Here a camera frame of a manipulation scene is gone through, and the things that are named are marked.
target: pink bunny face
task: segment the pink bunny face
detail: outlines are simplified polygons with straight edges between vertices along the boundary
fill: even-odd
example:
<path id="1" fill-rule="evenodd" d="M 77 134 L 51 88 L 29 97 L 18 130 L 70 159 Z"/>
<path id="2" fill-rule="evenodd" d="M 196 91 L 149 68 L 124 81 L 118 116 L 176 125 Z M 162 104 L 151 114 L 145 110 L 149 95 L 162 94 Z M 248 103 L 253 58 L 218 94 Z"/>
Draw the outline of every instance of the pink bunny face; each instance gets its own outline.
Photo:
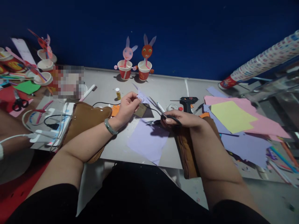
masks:
<path id="1" fill-rule="evenodd" d="M 124 56 L 124 59 L 126 59 L 126 60 L 131 60 L 131 58 L 133 57 L 133 51 L 132 51 L 132 49 L 131 48 L 129 48 L 129 47 L 126 47 L 125 49 L 124 49 L 124 51 L 122 52 L 122 55 Z"/>

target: green paper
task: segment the green paper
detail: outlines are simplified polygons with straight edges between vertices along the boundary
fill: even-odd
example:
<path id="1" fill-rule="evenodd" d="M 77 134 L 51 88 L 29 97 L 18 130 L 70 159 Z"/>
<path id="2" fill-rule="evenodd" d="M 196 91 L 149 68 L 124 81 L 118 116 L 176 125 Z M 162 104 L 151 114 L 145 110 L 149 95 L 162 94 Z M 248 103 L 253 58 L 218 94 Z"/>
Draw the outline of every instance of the green paper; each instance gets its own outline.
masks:
<path id="1" fill-rule="evenodd" d="M 21 82 L 17 86 L 14 86 L 17 90 L 20 90 L 27 94 L 32 94 L 40 88 L 40 85 L 32 83 L 31 81 Z"/>
<path id="2" fill-rule="evenodd" d="M 250 122 L 258 120 L 237 106 L 234 101 L 214 104 L 211 112 L 232 133 L 253 129 Z"/>

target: scissors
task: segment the scissors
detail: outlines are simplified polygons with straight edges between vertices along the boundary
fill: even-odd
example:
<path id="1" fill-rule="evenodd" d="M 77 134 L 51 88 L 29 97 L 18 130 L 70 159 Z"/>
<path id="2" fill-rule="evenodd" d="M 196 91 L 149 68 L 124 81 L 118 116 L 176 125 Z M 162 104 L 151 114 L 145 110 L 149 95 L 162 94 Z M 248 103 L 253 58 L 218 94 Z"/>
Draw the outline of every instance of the scissors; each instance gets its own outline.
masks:
<path id="1" fill-rule="evenodd" d="M 15 103 L 14 103 L 13 106 L 12 106 L 12 109 L 13 109 L 14 111 L 18 112 L 18 111 L 20 111 L 22 108 L 26 108 L 26 107 L 28 107 L 28 104 L 29 104 L 28 100 L 21 99 L 21 98 L 19 97 L 19 94 L 18 94 L 18 92 L 17 92 L 16 90 L 14 90 L 13 93 L 14 93 L 15 98 L 16 98 L 16 101 L 15 101 Z"/>
<path id="2" fill-rule="evenodd" d="M 173 116 L 171 116 L 171 115 L 166 115 L 166 114 L 164 114 L 164 112 L 158 107 L 158 105 L 155 103 L 155 101 L 150 97 L 150 99 L 149 98 L 147 98 L 150 102 L 151 102 L 151 104 L 158 110 L 158 111 L 160 111 L 161 112 L 161 119 L 160 120 L 152 120 L 152 121 L 148 121 L 148 122 L 146 122 L 147 123 L 147 125 L 157 125 L 157 124 L 161 124 L 161 120 L 165 120 L 166 118 L 170 118 L 170 119 L 173 119 L 176 123 L 177 123 L 177 125 L 176 126 L 182 126 L 182 123 L 178 120 L 178 119 L 176 119 L 175 117 L 173 117 Z"/>

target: blue wall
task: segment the blue wall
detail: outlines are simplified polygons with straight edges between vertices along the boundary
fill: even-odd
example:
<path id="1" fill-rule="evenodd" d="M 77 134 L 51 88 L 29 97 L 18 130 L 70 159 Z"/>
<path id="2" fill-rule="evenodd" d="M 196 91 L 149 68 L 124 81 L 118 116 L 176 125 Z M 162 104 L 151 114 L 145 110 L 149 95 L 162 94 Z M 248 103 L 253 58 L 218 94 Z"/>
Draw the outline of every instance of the blue wall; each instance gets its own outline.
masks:
<path id="1" fill-rule="evenodd" d="M 29 28 L 50 35 L 59 63 L 113 69 L 127 36 L 138 45 L 131 62 L 143 60 L 146 33 L 157 35 L 156 74 L 221 80 L 299 29 L 298 0 L 47 2 L 1 2 L 0 46 L 15 49 L 18 36 L 39 49 Z"/>

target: glue stick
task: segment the glue stick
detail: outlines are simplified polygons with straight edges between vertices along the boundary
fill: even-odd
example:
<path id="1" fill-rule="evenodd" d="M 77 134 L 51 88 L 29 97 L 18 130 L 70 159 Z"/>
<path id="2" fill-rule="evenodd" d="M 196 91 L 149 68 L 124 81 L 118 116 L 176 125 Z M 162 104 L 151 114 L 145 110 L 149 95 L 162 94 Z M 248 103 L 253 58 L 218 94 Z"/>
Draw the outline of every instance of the glue stick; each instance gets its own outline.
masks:
<path id="1" fill-rule="evenodd" d="M 116 88 L 115 91 L 116 91 L 117 99 L 120 100 L 121 99 L 121 92 L 120 92 L 119 88 Z"/>

